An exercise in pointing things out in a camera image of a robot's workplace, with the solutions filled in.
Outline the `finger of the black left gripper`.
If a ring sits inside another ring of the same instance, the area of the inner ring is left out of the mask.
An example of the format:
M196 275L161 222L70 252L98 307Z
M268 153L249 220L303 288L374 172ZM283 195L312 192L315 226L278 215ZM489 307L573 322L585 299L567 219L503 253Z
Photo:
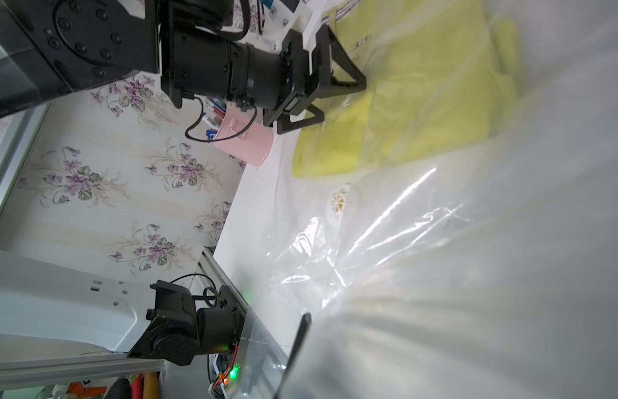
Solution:
M348 75L350 81L337 78L331 69L333 64ZM349 58L328 25L322 25L315 35L313 85L316 97L350 95L367 88L366 76Z
M325 121L325 113L313 104L305 109L305 115L303 119L293 121L291 114L282 113L277 119L277 134L285 135L309 126L319 125Z

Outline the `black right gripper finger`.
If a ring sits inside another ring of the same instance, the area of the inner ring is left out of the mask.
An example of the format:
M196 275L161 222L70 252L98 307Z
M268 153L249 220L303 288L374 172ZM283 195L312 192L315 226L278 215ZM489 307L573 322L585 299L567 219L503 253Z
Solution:
M303 314L300 320L299 327L297 329L297 335L295 336L294 343L292 345L292 349L290 355L288 357L286 369L282 375L281 383L273 396L274 399L280 399L282 397L282 389L287 380L289 372L292 370L292 366L294 365L298 352L302 349L303 342L306 339L306 336L310 330L310 326L312 325L312 316L311 314Z

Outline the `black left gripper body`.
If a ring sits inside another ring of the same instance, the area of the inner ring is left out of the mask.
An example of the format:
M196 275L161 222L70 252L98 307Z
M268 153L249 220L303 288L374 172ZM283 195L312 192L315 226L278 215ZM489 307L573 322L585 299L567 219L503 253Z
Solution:
M292 120L303 119L305 109L318 97L313 85L313 52L303 48L302 34L290 31L282 43L277 104L262 111L262 121L267 127L277 124L282 113L292 115Z

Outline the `yellow garment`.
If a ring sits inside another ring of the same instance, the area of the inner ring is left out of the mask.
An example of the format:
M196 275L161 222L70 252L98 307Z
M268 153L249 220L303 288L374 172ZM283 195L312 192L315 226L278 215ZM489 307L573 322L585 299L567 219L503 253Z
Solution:
M301 131L296 178L476 145L501 131L518 103L518 26L482 1L348 1L322 23L367 87L318 101L325 121Z

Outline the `clear plastic vacuum bag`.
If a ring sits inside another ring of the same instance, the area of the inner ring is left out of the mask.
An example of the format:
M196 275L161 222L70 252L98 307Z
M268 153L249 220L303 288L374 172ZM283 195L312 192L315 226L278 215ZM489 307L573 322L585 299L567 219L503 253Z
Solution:
M314 322L283 398L618 398L618 1L518 26L508 124L404 164L279 172L268 297Z

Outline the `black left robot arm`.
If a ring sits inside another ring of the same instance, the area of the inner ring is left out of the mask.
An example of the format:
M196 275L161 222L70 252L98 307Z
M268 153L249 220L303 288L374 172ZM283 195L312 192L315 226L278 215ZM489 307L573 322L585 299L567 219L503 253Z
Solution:
M254 110L285 134L324 121L317 99L364 91L365 75L328 27L312 51L291 31L269 53L230 31L232 1L0 1L0 118L145 71L172 104L205 96ZM0 333L85 342L187 366L236 354L245 314L228 287L199 309L183 286L127 285L0 251Z

